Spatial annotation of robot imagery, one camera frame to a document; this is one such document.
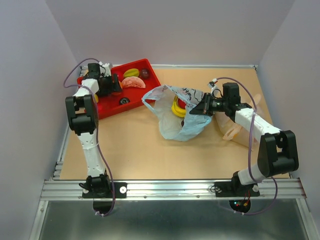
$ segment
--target wooden table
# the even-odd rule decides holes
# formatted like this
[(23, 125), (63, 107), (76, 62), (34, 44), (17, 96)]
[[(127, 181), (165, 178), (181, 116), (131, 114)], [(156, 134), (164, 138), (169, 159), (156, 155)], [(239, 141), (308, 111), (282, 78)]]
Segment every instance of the wooden table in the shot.
[[(155, 69), (162, 84), (209, 92), (213, 78), (232, 77), (241, 81), (252, 95), (263, 96), (256, 71), (252, 68)], [(219, 81), (218, 86), (226, 81)], [(240, 88), (243, 99), (248, 95)], [(271, 117), (264, 97), (260, 102), (265, 120)], [(225, 141), (215, 118), (197, 137), (179, 142), (165, 140), (158, 119), (145, 106), (105, 118), (99, 122), (102, 152), (117, 180), (230, 179), (248, 167), (248, 148)], [(252, 164), (258, 148), (252, 152)], [(66, 148), (61, 180), (85, 180), (87, 165), (81, 144), (71, 132)], [(288, 178), (288, 174), (277, 176)]]

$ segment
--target white plastic bag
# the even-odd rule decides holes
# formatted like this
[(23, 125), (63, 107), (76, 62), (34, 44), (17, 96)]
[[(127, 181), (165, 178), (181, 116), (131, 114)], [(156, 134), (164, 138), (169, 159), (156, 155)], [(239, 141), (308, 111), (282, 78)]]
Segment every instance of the white plastic bag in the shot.
[[(172, 112), (175, 96), (186, 103), (184, 119)], [(188, 141), (201, 133), (212, 117), (206, 115), (193, 115), (190, 111), (201, 101), (204, 93), (193, 88), (181, 88), (169, 85), (158, 86), (147, 92), (142, 102), (159, 119), (159, 130), (165, 139)], [(155, 100), (152, 107), (146, 100)]]
[[(257, 94), (253, 97), (253, 99), (255, 101), (255, 104), (257, 105), (256, 113), (260, 117), (264, 118), (264, 113), (259, 107), (261, 95)], [(228, 116), (226, 116), (224, 112), (216, 112), (214, 116), (222, 134), (224, 134), (224, 136), (222, 137), (224, 140), (232, 140), (236, 143), (249, 147), (249, 132), (244, 127), (233, 122)], [(255, 139), (252, 146), (256, 145), (257, 143), (258, 141)]]

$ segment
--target blue plastic bag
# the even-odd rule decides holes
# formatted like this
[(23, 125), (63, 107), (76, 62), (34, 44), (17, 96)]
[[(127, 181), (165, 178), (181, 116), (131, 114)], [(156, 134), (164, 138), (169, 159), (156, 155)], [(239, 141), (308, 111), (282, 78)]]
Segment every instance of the blue plastic bag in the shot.
[[(176, 116), (171, 109), (175, 96), (186, 103), (183, 126), (183, 118)], [(212, 120), (210, 116), (190, 114), (203, 96), (202, 91), (193, 88), (161, 85), (147, 92), (142, 102), (159, 119), (159, 130), (165, 139), (185, 142), (201, 133)], [(154, 107), (146, 100), (155, 100)]]

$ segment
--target beige plastic bag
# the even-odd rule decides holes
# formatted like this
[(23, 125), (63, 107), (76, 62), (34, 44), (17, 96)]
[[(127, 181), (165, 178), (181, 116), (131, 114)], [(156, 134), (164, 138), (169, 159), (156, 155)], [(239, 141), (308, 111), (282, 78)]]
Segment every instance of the beige plastic bag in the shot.
[[(259, 107), (259, 102), (261, 101), (261, 95), (257, 94), (253, 97), (255, 104), (257, 106), (257, 114), (264, 118), (264, 113)], [(233, 122), (228, 116), (225, 115), (224, 112), (216, 112), (214, 114), (215, 119), (219, 125), (220, 131), (224, 134), (223, 139), (226, 141), (234, 141), (246, 147), (249, 147), (249, 132), (239, 124)], [(258, 141), (255, 139), (252, 143), (252, 147), (254, 147)]]

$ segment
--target wall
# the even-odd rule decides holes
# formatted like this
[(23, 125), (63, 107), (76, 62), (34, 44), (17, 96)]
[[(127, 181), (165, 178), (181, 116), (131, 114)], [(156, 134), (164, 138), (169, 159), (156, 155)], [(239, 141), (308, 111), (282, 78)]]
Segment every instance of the wall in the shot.
[(320, 1), (296, 0), (258, 67), (273, 122), (296, 134), (300, 177), (320, 232)]
[(46, 0), (77, 61), (257, 64), (294, 0)]
[(5, 1), (0, 22), (0, 238), (26, 240), (66, 129), (62, 81), (76, 62), (44, 0)]

